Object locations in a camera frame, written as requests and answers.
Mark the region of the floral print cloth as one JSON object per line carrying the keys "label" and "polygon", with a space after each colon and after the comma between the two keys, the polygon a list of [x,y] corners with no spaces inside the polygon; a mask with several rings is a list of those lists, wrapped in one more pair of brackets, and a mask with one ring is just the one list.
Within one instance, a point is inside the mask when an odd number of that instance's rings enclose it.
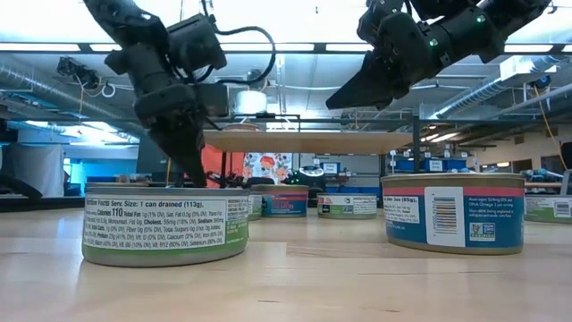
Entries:
{"label": "floral print cloth", "polygon": [[285,180],[292,172],[291,153],[249,152],[244,157],[242,175],[246,178],[263,177],[275,183]]}

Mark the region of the wooden shelf black metal legs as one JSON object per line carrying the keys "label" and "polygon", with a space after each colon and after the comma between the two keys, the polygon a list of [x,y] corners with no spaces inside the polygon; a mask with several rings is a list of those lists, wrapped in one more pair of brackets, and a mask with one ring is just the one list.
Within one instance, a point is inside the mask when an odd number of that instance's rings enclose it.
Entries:
{"label": "wooden shelf black metal legs", "polygon": [[413,141],[410,133],[341,131],[205,131],[206,145],[223,152],[382,155]]}

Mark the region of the orange panel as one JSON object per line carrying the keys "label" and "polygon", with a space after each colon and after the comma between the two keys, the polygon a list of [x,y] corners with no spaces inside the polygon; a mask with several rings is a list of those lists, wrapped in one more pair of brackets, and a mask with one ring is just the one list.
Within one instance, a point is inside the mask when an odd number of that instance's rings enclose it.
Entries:
{"label": "orange panel", "polygon": [[219,148],[205,145],[202,150],[202,164],[206,173],[224,175],[231,188],[241,187],[244,182],[244,152],[223,152]]}

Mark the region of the green label tuna can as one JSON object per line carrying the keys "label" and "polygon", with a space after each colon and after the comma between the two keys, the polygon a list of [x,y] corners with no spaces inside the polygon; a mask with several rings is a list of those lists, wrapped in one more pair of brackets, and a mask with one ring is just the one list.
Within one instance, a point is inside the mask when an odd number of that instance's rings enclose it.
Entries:
{"label": "green label tuna can", "polygon": [[175,267],[230,258],[248,244],[248,191],[90,183],[82,255],[113,267]]}
{"label": "green label tuna can", "polygon": [[572,196],[526,195],[525,220],[572,225]]}
{"label": "green label tuna can", "polygon": [[331,219],[373,219],[377,196],[367,193],[318,193],[317,214]]}
{"label": "green label tuna can", "polygon": [[263,198],[260,194],[250,194],[248,196],[248,221],[255,221],[261,218]]}

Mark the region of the white curtain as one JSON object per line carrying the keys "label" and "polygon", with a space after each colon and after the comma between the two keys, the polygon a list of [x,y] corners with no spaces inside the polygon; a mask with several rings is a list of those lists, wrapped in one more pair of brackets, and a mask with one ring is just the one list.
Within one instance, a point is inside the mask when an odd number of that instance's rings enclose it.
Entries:
{"label": "white curtain", "polygon": [[46,198],[64,195],[64,151],[61,145],[2,146],[0,174],[27,183]]}

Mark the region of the ceiling light rail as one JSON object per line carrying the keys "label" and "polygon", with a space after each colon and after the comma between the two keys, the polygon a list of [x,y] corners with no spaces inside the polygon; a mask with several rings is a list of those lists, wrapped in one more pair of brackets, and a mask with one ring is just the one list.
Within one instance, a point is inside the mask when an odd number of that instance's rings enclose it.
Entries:
{"label": "ceiling light rail", "polygon": [[[269,43],[222,43],[223,51],[230,53],[269,53]],[[278,53],[330,54],[361,53],[372,49],[366,43],[277,43]],[[0,42],[0,52],[81,52],[107,53],[120,50],[114,43],[25,43]],[[508,44],[505,54],[516,55],[572,55],[572,43]]]}

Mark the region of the white ceiling vent box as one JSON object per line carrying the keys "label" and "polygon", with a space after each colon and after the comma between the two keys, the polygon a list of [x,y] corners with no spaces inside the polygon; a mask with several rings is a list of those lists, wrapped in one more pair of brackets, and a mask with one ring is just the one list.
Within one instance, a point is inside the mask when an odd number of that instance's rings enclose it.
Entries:
{"label": "white ceiling vent box", "polygon": [[556,72],[558,59],[546,56],[513,55],[500,63],[501,81],[535,81]]}

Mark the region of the dark grey monitor panel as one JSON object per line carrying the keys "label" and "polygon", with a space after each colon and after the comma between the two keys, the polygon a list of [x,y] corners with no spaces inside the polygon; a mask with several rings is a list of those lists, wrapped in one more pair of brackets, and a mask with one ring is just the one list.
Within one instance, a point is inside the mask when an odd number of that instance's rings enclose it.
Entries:
{"label": "dark grey monitor panel", "polygon": [[171,179],[171,159],[148,136],[140,138],[136,171],[149,175],[152,182]]}

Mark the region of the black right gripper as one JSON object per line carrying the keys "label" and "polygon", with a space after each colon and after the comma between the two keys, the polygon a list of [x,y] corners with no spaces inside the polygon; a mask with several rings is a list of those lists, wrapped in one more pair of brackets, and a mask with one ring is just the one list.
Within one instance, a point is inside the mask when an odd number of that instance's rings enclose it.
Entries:
{"label": "black right gripper", "polygon": [[359,71],[326,100],[328,109],[377,106],[384,109],[410,87],[437,73],[442,40],[424,21],[406,13],[382,20],[374,52],[366,52]]}

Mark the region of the black aluminium table frame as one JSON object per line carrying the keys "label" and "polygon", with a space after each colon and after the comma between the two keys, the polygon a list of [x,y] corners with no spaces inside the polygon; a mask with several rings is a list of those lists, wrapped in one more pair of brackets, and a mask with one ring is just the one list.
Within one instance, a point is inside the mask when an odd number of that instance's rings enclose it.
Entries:
{"label": "black aluminium table frame", "polygon": [[95,196],[95,197],[63,197],[27,199],[13,198],[0,199],[0,213],[36,211],[47,209],[84,208],[88,206],[111,207],[111,208],[167,208],[190,209],[191,206],[202,204],[206,206],[208,201],[224,203],[231,197],[208,197],[208,196],[173,196],[160,198],[159,196]]}

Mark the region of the blue storage bin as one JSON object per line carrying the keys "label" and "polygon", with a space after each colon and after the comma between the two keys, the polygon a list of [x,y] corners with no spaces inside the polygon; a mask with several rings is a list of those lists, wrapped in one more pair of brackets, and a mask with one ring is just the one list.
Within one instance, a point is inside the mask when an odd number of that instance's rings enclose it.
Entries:
{"label": "blue storage bin", "polygon": [[327,193],[366,193],[380,195],[381,189],[379,187],[357,187],[357,186],[341,186],[341,187],[327,187],[325,190]]}
{"label": "blue storage bin", "polygon": [[[422,159],[420,161],[419,169],[421,172],[429,172],[427,169],[427,162],[430,159]],[[460,171],[467,167],[467,161],[464,159],[438,159],[443,161],[444,171],[443,172],[453,172]],[[397,160],[394,166],[396,171],[401,172],[413,172],[414,171],[414,160]]]}

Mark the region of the silver ceiling duct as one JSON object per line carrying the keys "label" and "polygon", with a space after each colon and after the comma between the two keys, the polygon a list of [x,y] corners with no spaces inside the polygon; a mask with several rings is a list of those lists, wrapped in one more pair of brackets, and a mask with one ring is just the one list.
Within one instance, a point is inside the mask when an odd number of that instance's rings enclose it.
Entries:
{"label": "silver ceiling duct", "polygon": [[[549,55],[554,59],[559,60],[559,64],[567,61],[567,55]],[[509,90],[511,87],[522,85],[523,83],[528,83],[532,81],[522,81],[522,80],[500,80],[500,76],[496,79],[489,79],[481,84],[469,89],[468,91],[462,92],[449,101],[445,102],[440,106],[429,119],[446,119],[451,115],[460,112],[471,106],[476,106],[492,97],[499,95],[500,93]]]}

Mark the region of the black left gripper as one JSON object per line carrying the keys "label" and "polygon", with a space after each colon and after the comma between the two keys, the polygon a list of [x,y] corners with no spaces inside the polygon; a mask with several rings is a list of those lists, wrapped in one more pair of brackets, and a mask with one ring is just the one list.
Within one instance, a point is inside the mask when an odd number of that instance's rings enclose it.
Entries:
{"label": "black left gripper", "polygon": [[136,48],[133,58],[134,111],[150,138],[196,187],[206,187],[202,165],[205,111],[196,91],[154,48]]}

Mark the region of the white ceiling pipe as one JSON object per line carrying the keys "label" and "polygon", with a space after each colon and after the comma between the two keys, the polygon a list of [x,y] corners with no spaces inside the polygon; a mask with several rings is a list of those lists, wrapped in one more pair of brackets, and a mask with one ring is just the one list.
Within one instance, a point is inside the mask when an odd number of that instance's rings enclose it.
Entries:
{"label": "white ceiling pipe", "polygon": [[517,105],[501,109],[498,113],[492,115],[491,119],[498,118],[502,115],[508,114],[510,112],[513,112],[513,111],[516,111],[516,110],[519,110],[519,109],[522,109],[525,107],[534,106],[537,103],[541,103],[546,99],[568,93],[569,91],[572,91],[572,83],[569,83],[568,85],[557,88],[555,90],[548,91],[545,94],[542,94],[538,97],[528,99],[527,101],[521,102]]}

